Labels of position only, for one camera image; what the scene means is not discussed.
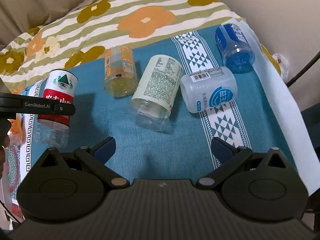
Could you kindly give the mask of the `red white label bottle cup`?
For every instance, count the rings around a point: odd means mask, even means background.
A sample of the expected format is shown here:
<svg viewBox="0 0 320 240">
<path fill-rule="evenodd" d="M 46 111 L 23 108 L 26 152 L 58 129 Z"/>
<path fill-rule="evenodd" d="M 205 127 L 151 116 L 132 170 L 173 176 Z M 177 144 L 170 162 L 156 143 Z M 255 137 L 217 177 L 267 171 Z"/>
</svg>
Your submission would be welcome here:
<svg viewBox="0 0 320 240">
<path fill-rule="evenodd" d="M 43 98 L 57 100 L 62 104 L 74 101 L 78 78 L 63 69 L 52 70 L 42 93 Z M 66 147 L 69 138 L 69 115 L 38 115 L 35 140 L 50 147 Z"/>
</svg>

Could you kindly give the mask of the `white blue label bottle cup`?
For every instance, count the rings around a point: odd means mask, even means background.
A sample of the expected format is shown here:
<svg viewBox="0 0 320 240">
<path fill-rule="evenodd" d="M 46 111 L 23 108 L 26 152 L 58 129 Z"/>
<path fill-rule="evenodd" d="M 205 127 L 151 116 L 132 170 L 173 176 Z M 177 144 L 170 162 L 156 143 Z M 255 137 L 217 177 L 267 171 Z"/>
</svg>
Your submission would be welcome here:
<svg viewBox="0 0 320 240">
<path fill-rule="evenodd" d="M 180 88 L 190 113 L 224 105 L 238 96 L 238 86 L 227 67 L 215 67 L 181 77 Z"/>
</svg>

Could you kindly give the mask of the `orange label bottle cup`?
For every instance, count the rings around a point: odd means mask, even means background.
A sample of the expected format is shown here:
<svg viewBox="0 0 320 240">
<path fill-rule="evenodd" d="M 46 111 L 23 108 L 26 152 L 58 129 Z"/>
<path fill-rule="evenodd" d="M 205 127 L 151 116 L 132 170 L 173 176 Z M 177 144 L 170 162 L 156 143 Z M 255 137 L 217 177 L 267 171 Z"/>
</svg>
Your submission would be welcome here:
<svg viewBox="0 0 320 240">
<path fill-rule="evenodd" d="M 105 91 L 114 98 L 132 95 L 138 86 L 133 51 L 127 46 L 116 46 L 105 53 Z"/>
</svg>

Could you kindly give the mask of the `cream label clear bottle cup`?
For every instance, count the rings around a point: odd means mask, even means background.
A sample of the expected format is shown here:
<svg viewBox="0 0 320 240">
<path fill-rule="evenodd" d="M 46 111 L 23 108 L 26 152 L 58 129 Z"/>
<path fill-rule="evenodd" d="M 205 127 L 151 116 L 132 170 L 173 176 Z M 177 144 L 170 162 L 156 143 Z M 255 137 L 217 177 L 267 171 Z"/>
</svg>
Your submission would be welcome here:
<svg viewBox="0 0 320 240">
<path fill-rule="evenodd" d="M 183 67 L 168 55 L 150 58 L 130 102 L 133 122 L 157 132 L 167 129 Z"/>
</svg>

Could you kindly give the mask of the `blue plastic bottle cup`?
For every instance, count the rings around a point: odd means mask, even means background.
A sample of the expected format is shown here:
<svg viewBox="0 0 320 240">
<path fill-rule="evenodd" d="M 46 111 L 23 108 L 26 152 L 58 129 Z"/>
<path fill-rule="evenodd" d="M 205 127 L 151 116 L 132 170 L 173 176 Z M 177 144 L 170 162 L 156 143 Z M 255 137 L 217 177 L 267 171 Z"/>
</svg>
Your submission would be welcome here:
<svg viewBox="0 0 320 240">
<path fill-rule="evenodd" d="M 241 29 L 235 24 L 224 24 L 215 31 L 215 41 L 223 65 L 234 74 L 252 71 L 255 54 Z"/>
</svg>

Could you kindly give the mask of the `teal patterned cloth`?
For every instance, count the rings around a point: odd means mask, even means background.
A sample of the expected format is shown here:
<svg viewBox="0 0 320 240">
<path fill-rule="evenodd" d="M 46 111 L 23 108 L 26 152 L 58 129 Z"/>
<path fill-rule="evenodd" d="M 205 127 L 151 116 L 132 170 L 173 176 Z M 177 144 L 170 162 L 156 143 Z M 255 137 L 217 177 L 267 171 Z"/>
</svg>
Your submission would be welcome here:
<svg viewBox="0 0 320 240">
<path fill-rule="evenodd" d="M 68 144 L 57 147 L 72 152 L 80 146 L 94 146 L 114 137 L 116 153 L 106 166 L 132 182 L 143 179 L 199 179 L 221 166 L 209 149 L 213 137 L 233 146 L 247 146 L 267 152 L 272 146 L 282 150 L 297 169 L 309 193 L 319 189 L 319 159 L 315 154 L 300 110 L 273 66 L 257 45 L 257 38 L 244 22 L 240 29 L 258 54 L 251 71 L 235 74 L 238 96 L 228 104 L 191 114 L 183 102 L 180 88 L 164 132 L 135 124 L 129 111 L 131 96 L 115 99 L 104 90 L 104 54 L 80 66 L 70 68 L 78 78 L 70 118 Z M 219 25 L 190 31 L 133 49 L 138 78 L 152 56 L 173 57 L 183 74 L 222 66 L 215 42 Z M 25 132 L 21 146 L 8 150 L 10 187 L 17 204 L 17 188 L 47 147 L 35 140 L 37 116 L 22 115 Z"/>
</svg>

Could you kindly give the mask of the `white plastic bag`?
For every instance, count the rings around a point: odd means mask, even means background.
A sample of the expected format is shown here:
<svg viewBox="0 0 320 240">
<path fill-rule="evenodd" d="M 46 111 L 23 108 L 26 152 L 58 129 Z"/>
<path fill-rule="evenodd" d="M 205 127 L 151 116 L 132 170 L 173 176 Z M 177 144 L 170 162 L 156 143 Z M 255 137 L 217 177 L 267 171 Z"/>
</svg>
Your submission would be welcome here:
<svg viewBox="0 0 320 240">
<path fill-rule="evenodd" d="M 281 54 L 275 53 L 272 55 L 273 59 L 276 61 L 276 68 L 281 77 L 281 79 L 288 83 L 289 81 L 289 62 L 288 60 Z"/>
</svg>

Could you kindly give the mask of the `floral striped quilt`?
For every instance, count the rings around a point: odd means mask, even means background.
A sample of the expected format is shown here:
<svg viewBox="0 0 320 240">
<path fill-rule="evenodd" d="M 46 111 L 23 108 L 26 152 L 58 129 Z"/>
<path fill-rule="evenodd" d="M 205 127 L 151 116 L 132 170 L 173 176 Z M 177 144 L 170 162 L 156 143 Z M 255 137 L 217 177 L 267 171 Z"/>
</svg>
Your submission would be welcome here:
<svg viewBox="0 0 320 240">
<path fill-rule="evenodd" d="M 37 24 L 1 51 L 10 90 L 103 57 L 106 49 L 138 48 L 242 17 L 220 0 L 97 0 L 48 24 Z"/>
</svg>

